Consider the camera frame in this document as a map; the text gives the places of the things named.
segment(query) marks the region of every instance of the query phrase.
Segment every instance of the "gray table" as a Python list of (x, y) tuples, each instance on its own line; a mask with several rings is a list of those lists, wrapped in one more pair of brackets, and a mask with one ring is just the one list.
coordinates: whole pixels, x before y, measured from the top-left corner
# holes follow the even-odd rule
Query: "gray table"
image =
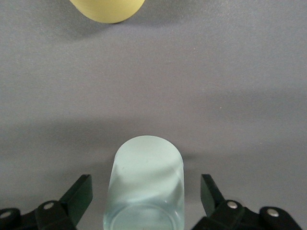
[(0, 2), (0, 207), (58, 199), (83, 173), (102, 229), (114, 155), (139, 135), (185, 164), (186, 229), (200, 174), (253, 211), (307, 228), (307, 1), (146, 0), (100, 24), (68, 0)]

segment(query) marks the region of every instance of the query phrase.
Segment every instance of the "yellow egg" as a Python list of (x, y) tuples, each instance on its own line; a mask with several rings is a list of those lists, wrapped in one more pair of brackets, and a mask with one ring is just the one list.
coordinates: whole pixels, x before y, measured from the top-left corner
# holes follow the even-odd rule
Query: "yellow egg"
[(70, 0), (86, 17), (100, 23), (119, 23), (139, 10), (145, 0)]

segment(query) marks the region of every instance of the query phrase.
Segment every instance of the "clear glass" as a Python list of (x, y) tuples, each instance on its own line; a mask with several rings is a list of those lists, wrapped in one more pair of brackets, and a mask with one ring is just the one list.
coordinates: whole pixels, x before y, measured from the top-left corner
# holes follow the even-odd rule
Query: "clear glass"
[(117, 151), (104, 230), (183, 230), (183, 160), (169, 141), (140, 136)]

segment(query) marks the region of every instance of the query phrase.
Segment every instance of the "screw head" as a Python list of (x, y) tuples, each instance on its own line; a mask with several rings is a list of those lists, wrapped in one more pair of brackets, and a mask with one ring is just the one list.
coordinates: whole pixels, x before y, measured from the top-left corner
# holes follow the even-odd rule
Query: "screw head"
[(267, 213), (272, 217), (279, 217), (279, 213), (273, 208), (269, 208)]
[(6, 211), (6, 212), (4, 212), (4, 213), (2, 213), (2, 214), (0, 215), (0, 219), (7, 218), (7, 217), (9, 217), (11, 214), (12, 214), (12, 213), (11, 213), (10, 211)]
[(53, 205), (54, 205), (53, 202), (49, 202), (48, 204), (45, 204), (45, 205), (44, 205), (44, 210), (47, 210), (47, 209), (52, 208)]
[(228, 201), (227, 205), (228, 205), (228, 207), (233, 208), (233, 209), (238, 208), (238, 205), (233, 201)]

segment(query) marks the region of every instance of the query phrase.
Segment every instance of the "yellow object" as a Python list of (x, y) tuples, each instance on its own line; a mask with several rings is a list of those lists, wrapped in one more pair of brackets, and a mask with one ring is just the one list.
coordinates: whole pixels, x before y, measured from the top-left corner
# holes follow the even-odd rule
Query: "yellow object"
[(70, 0), (86, 17), (100, 23), (119, 23), (139, 10), (145, 0)]

